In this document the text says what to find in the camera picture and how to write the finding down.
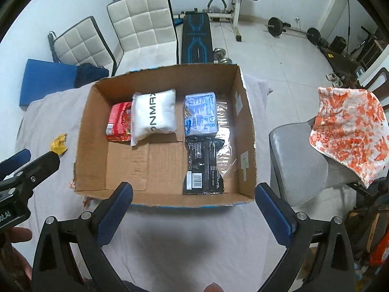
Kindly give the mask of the person's left hand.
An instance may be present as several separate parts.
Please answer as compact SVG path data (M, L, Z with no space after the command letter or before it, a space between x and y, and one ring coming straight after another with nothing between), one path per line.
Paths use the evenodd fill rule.
M32 232L27 228L14 227L1 233L1 283L5 282L12 291L31 289L32 267L13 246L31 239Z

